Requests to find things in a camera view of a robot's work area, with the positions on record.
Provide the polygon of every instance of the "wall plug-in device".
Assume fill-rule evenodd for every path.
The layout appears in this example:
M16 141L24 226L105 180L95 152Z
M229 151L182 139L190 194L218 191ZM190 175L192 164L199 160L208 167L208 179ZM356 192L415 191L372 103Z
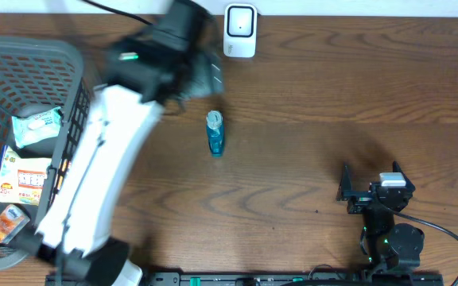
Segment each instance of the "wall plug-in device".
M230 57L255 55L258 11L250 4L230 4L223 20L223 53Z

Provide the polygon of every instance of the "bottle cap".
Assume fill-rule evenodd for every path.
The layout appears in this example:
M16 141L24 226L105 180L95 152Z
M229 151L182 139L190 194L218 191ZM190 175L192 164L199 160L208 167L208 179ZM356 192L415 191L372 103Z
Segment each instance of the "bottle cap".
M222 126L222 114L220 111L212 110L206 115L206 123L210 129L218 129Z

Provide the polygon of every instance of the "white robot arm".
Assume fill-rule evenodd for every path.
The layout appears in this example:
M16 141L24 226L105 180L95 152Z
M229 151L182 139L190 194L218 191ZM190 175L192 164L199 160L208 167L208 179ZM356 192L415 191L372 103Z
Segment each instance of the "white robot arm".
M140 103L141 96L119 85L97 94L72 168L37 228L42 244L87 257L107 243L120 191L164 109L156 101ZM114 285L137 285L141 276L141 269L126 261Z
M111 238L112 216L164 102L223 91L218 57L198 48L208 20L196 3L175 0L157 25L110 48L107 85L95 91L72 167L34 234L23 234L25 246L17 247L91 284L138 284L142 271L127 260L130 247Z

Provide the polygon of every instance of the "blue bottle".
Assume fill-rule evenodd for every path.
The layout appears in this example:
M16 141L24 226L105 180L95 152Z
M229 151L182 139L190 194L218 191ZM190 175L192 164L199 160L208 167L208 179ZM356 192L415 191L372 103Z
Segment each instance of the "blue bottle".
M225 140L223 138L222 114L212 110L206 115L206 133L208 134L208 145L214 157L221 157Z

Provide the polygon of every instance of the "wet wipes package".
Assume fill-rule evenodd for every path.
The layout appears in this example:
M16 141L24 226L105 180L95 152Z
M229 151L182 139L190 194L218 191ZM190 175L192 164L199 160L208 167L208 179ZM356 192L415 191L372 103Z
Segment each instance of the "wet wipes package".
M61 127L60 109L61 107L52 108L28 118L12 116L15 145L21 149L44 139L56 137Z

